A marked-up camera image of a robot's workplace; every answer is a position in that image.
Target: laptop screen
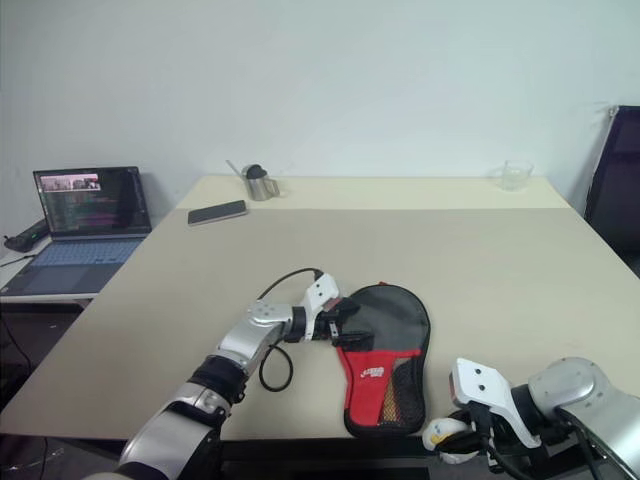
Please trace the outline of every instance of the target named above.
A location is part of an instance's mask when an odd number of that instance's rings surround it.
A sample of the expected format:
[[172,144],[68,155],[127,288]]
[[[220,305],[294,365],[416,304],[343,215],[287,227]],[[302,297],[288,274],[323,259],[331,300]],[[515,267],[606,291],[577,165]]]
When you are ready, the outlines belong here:
[[52,236],[151,231],[136,167],[33,172]]

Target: laptop keyboard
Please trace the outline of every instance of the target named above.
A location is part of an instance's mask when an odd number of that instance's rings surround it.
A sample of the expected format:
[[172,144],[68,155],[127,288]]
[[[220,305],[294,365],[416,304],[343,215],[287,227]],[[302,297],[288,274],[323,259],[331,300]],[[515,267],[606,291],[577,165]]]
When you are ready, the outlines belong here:
[[59,265],[106,265],[124,263],[139,241],[58,242],[47,247],[31,263],[34,267]]

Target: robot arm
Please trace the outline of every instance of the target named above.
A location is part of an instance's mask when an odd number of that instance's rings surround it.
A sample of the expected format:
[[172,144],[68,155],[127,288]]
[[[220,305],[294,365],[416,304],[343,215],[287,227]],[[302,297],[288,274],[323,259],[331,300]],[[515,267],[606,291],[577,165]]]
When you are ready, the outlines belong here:
[[640,478],[640,399],[611,385],[604,372],[583,358],[564,358],[511,388],[495,369],[457,359],[450,375],[453,418],[433,420],[423,434],[425,447],[444,461],[461,463],[480,450],[489,467],[504,448],[528,457],[529,470],[551,463],[545,445],[559,444],[576,431],[585,454],[588,443],[630,478]]
[[87,480],[194,479],[213,465],[223,422],[242,401],[249,377],[280,339],[314,339],[316,317],[339,296],[333,277],[322,274],[300,306],[258,300],[193,373],[126,445],[114,473]]

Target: cable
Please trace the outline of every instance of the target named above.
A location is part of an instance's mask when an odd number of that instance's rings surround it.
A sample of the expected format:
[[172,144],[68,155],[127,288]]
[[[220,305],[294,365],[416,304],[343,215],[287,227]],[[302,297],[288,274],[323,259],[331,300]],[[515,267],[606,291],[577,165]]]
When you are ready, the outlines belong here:
[[16,350],[18,350],[18,353],[20,353],[20,355],[22,355],[22,358],[24,358],[25,361],[27,362],[27,371],[28,371],[28,374],[31,375],[31,373],[33,373],[33,364],[31,363],[31,359],[29,358],[29,355],[27,355],[24,352],[24,350],[22,350],[22,348],[20,347],[20,344],[16,341],[16,338],[13,336],[13,333],[11,333],[11,329],[9,328],[9,325],[7,325],[7,322],[5,322],[4,318],[2,318],[1,315],[0,315],[0,322],[2,322],[2,324],[4,325],[4,329],[7,331],[7,335],[9,336],[11,343],[13,343],[13,346],[16,347]]
[[578,443],[580,444],[580,448],[582,449],[582,453],[584,454],[584,459],[587,462],[587,467],[589,467],[589,470],[591,471],[591,475],[593,475],[593,478],[595,480],[602,480],[602,475],[600,475],[600,471],[593,461],[593,455],[591,454],[591,448],[587,443],[587,438],[579,428],[576,428],[576,437],[578,437]]
[[509,461],[502,456],[502,454],[498,453],[498,451],[489,443],[489,439],[487,437],[482,437],[482,446],[484,449],[491,454],[491,456],[498,462],[505,472],[511,475],[516,480],[535,480],[533,477],[526,475],[525,473],[518,470],[514,467]]
[[[278,343],[280,343],[281,341],[282,341],[282,338],[280,338],[273,345],[269,345],[269,350],[267,350],[267,353],[265,354],[264,358],[260,362],[260,368],[258,369],[258,378],[260,378],[260,384],[265,388],[265,390],[268,390],[270,392],[283,391],[285,388],[287,388],[291,384],[291,380],[293,379],[293,362],[291,361],[291,357],[289,356],[289,354],[278,346]],[[289,376],[287,377],[287,380],[279,387],[272,387],[271,385],[269,385],[267,381],[264,379],[264,373],[263,373],[264,364],[266,363],[267,358],[269,358],[269,355],[271,355],[271,352],[273,352],[274,350],[277,350],[278,352],[280,352],[282,356],[285,358],[285,360],[287,361],[287,363],[289,364]]]
[[[282,277],[277,279],[275,282],[273,282],[271,285],[269,285],[267,289],[258,296],[258,300],[262,300],[271,292],[271,290],[276,288],[286,279],[291,278],[294,275],[299,275],[300,273],[304,273],[304,272],[313,272],[314,280],[317,280],[322,275],[324,275],[324,272],[322,270],[314,267],[305,267],[305,268],[300,268],[298,270],[294,270],[293,272],[289,272],[286,275],[283,275]],[[282,339],[283,337],[280,337],[276,343],[274,343],[273,345],[269,345],[269,349],[267,350],[267,353],[265,354],[264,358],[260,362],[260,368],[258,369],[258,377],[260,378],[260,384],[265,388],[265,390],[268,390],[270,392],[283,391],[285,388],[287,388],[291,384],[291,380],[293,379],[293,361],[291,361],[291,357],[289,356],[289,354],[285,352],[281,347],[278,346],[278,344],[282,341]],[[271,355],[271,352],[274,350],[277,350],[278,352],[280,352],[280,354],[284,357],[284,359],[289,364],[289,375],[287,376],[287,380],[279,387],[272,387],[264,379],[264,365],[267,362],[267,358],[269,358],[269,355]]]
[[262,300],[264,297],[266,297],[269,294],[269,292],[271,292],[271,290],[276,288],[278,285],[280,285],[282,282],[284,282],[287,278],[291,278],[294,275],[298,275],[298,274],[304,273],[304,272],[313,272],[314,280],[317,280],[318,278],[320,278],[324,274],[324,272],[322,270],[320,270],[319,268],[313,268],[313,267],[305,267],[305,268],[301,268],[299,270],[294,270],[293,272],[290,272],[290,273],[287,273],[286,275],[283,275],[278,280],[276,280],[271,285],[269,285],[267,287],[267,289],[260,294],[260,296],[258,297],[258,300]]
[[44,470],[47,467],[47,455],[49,454],[49,440],[47,437],[44,437],[44,452],[42,453],[42,466],[40,467],[40,475],[38,476],[38,480],[42,480],[44,478]]
[[18,263],[18,262],[21,262],[22,260],[26,260],[27,258],[33,258],[33,257],[35,257],[35,255],[24,255],[20,258],[16,258],[15,260],[11,260],[10,262],[3,263],[2,265],[0,265],[0,268],[6,267],[7,265],[11,265],[12,263]]
[[584,460],[587,464],[587,467],[589,467],[589,471],[591,472],[591,475],[593,476],[593,478],[595,480],[602,480],[602,475],[600,474],[598,467],[593,461],[593,455],[591,454],[591,447],[589,446],[589,443],[587,442],[587,437],[585,436],[582,429],[574,424],[573,416],[570,415],[567,411],[562,410],[561,408],[558,408],[556,412],[560,417],[562,417],[566,422],[568,422],[569,425],[573,426],[576,434],[576,438],[578,439],[578,444],[580,445],[580,449],[582,450],[582,454],[584,455]]

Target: red and black bag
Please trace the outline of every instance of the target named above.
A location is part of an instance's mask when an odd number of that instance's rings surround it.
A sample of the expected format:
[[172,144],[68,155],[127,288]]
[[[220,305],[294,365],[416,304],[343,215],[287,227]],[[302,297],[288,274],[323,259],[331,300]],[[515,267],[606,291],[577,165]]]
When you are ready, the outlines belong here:
[[338,355],[347,377],[344,423],[356,437],[408,435],[425,421],[424,361],[431,325],[422,302],[395,285],[351,295]]

